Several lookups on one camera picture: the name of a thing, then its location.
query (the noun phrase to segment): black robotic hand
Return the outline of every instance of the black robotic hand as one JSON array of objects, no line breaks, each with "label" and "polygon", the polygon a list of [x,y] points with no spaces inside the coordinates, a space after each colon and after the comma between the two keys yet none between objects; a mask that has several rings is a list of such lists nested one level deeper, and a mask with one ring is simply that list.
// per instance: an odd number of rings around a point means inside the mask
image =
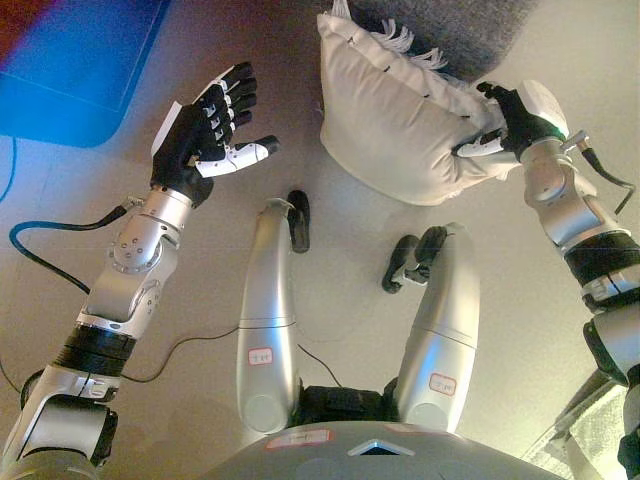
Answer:
[{"label": "black robotic hand", "polygon": [[151,186],[176,190],[195,208],[211,194],[212,177],[275,153],[279,143],[274,136],[230,146],[236,128],[251,121],[256,87],[251,64],[245,62],[213,80],[192,104],[174,102],[153,142]]},{"label": "black robotic hand", "polygon": [[458,145],[460,157],[490,155],[502,150],[516,158],[535,141],[555,137],[567,139],[569,127],[553,94],[539,82],[525,80],[514,90],[482,82],[476,87],[488,99],[495,99],[504,118],[502,128],[484,133],[473,142]]}]

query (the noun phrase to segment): pillow fringe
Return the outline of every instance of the pillow fringe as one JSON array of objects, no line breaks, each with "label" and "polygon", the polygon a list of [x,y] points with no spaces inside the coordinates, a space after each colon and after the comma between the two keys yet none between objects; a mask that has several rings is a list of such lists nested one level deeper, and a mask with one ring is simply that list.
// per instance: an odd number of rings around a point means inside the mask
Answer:
[{"label": "pillow fringe", "polygon": [[[334,0],[331,15],[334,17],[345,18],[351,20],[351,12],[347,0]],[[444,67],[448,61],[444,58],[444,54],[439,48],[432,48],[428,52],[420,55],[407,55],[407,52],[413,44],[415,34],[404,25],[400,29],[400,34],[396,35],[396,21],[393,18],[382,20],[382,28],[384,33],[369,32],[376,41],[387,50],[404,55],[411,63],[422,68],[423,70],[438,70]]]}]

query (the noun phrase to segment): black rubber joint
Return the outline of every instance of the black rubber joint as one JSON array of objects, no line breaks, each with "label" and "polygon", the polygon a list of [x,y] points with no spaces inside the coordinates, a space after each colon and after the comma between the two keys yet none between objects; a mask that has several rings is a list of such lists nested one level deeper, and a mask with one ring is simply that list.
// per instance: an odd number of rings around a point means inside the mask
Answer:
[{"label": "black rubber joint", "polygon": [[65,368],[117,377],[131,356],[135,339],[101,328],[79,325],[54,362]]},{"label": "black rubber joint", "polygon": [[564,259],[580,286],[584,286],[616,270],[640,264],[640,247],[624,232],[607,232],[579,243]]}]

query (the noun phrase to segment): silver metal casing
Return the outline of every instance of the silver metal casing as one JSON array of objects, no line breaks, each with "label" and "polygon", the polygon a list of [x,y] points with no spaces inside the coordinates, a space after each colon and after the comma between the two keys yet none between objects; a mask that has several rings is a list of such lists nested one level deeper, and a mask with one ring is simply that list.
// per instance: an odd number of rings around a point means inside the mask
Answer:
[{"label": "silver metal casing", "polygon": [[[117,390],[119,385],[119,378],[92,375],[58,365],[48,365],[7,438],[2,452],[0,470],[4,471],[34,448],[50,447],[59,443],[73,445],[74,449],[91,456],[104,423],[105,413],[100,414],[104,412],[104,407],[79,412],[78,421],[73,421],[73,425],[69,424],[69,429],[67,429],[67,423],[60,423],[57,420],[66,418],[65,415],[68,412],[65,412],[64,407],[52,406],[49,413],[45,413],[45,410],[50,400],[56,396],[66,395],[100,400],[110,389]],[[78,435],[76,438],[66,439],[68,434]]]},{"label": "silver metal casing", "polygon": [[[375,447],[390,455],[371,455]],[[515,457],[445,432],[386,422],[314,423],[241,450],[201,480],[559,480]]]},{"label": "silver metal casing", "polygon": [[285,428],[297,401],[290,208],[271,199],[258,216],[240,316],[238,410],[244,424],[260,433]]},{"label": "silver metal casing", "polygon": [[394,400],[400,421],[453,432],[473,370],[480,286],[466,229],[455,223],[446,229],[407,339]]},{"label": "silver metal casing", "polygon": [[81,453],[44,450],[21,458],[0,474],[0,480],[98,480],[98,472]]},{"label": "silver metal casing", "polygon": [[534,142],[520,157],[524,199],[537,213],[547,236],[564,256],[595,235],[624,230],[598,202],[596,189],[571,164],[557,138]]}]

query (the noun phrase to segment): gray fabric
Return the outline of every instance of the gray fabric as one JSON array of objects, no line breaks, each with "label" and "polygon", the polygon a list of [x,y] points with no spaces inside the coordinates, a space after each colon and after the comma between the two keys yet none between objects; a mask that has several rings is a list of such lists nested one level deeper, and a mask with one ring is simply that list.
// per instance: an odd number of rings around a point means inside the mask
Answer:
[{"label": "gray fabric", "polygon": [[367,30],[393,18],[416,35],[414,53],[439,47],[440,71],[473,82],[493,70],[513,45],[539,0],[350,0],[354,21]]}]

